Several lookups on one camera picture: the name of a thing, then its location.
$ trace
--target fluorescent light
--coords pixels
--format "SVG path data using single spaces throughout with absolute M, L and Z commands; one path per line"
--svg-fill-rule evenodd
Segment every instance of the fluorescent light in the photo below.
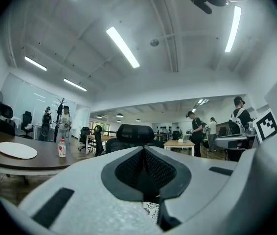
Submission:
M 111 37 L 111 39 L 115 42 L 115 44 L 122 51 L 123 55 L 128 59 L 133 68 L 139 67 L 139 63 L 135 59 L 133 53 L 130 51 L 127 44 L 124 42 L 122 37 L 119 35 L 115 27 L 111 27 L 106 30 L 107 34 Z
M 85 92 L 87 91 L 87 89 L 84 89 L 81 86 L 78 86 L 77 84 L 74 84 L 74 83 L 70 82 L 69 80 L 64 79 L 64 81 L 68 84 L 71 84 L 71 85 L 75 86 L 76 88 L 79 88 L 79 89 L 85 91 Z
M 42 65 L 40 65 L 40 64 L 38 64 L 38 63 L 36 63 L 36 62 L 33 61 L 32 59 L 29 59 L 27 56 L 24 57 L 24 58 L 26 59 L 26 61 L 28 61 L 28 62 L 34 64 L 34 65 L 37 66 L 38 68 L 41 68 L 42 70 L 47 71 L 47 68 L 46 68 L 46 67 L 44 67 L 44 66 L 42 66 Z
M 45 98 L 44 96 L 41 96 L 41 95 L 38 95 L 38 94 L 36 94 L 36 93 L 34 93 L 36 96 L 40 96 L 40 97 L 42 97 L 42 98 Z
M 236 34 L 237 34 L 238 26 L 240 24 L 241 12 L 242 12 L 242 8 L 240 8 L 238 6 L 236 6 L 234 8 L 234 17 L 233 17 L 233 22 L 232 22 L 232 29 L 231 29 L 228 44 L 227 44 L 227 47 L 226 47 L 226 52 L 230 52 L 231 49 L 232 49 L 232 46 L 234 44 L 234 40 L 235 40 L 235 37 L 236 37 Z

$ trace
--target pants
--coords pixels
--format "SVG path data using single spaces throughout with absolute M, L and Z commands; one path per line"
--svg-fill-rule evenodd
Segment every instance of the pants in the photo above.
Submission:
M 69 152 L 69 136 L 70 136 L 70 130 L 63 131 L 58 129 L 57 139 L 56 142 L 59 143 L 60 139 L 64 138 L 66 143 L 66 151 Z
M 194 133 L 191 136 L 191 141 L 195 144 L 194 146 L 194 156 L 201 158 L 201 142 L 202 142 L 202 133 L 196 134 Z
M 209 150 L 216 150 L 215 140 L 217 138 L 217 134 L 209 134 L 208 142 L 209 142 Z

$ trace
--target black pants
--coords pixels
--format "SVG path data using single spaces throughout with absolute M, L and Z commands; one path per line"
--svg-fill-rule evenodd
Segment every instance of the black pants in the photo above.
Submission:
M 201 158 L 201 142 L 202 142 L 202 138 L 203 138 L 203 135 L 200 133 L 200 134 L 193 134 L 191 136 L 191 141 L 195 144 L 195 147 L 194 147 L 194 156 L 195 157 L 199 157 Z

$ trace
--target chair headrest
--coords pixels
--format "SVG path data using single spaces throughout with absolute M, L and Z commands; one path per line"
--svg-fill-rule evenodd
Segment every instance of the chair headrest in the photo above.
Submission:
M 9 105 L 1 103 L 0 114 L 5 118 L 11 119 L 13 117 L 13 110 Z
M 155 138 L 151 127 L 131 124 L 120 125 L 116 136 L 119 140 L 134 142 L 149 142 Z

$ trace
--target backpack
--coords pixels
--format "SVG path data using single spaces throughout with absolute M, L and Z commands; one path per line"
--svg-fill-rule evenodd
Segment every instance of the backpack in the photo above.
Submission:
M 236 117 L 234 117 L 233 114 L 231 114 L 231 118 L 229 120 L 229 134 L 243 134 L 245 133 L 245 129 L 242 125 L 241 119 L 239 119 L 238 117 L 243 113 L 243 111 L 245 111 L 245 109 L 241 108 Z

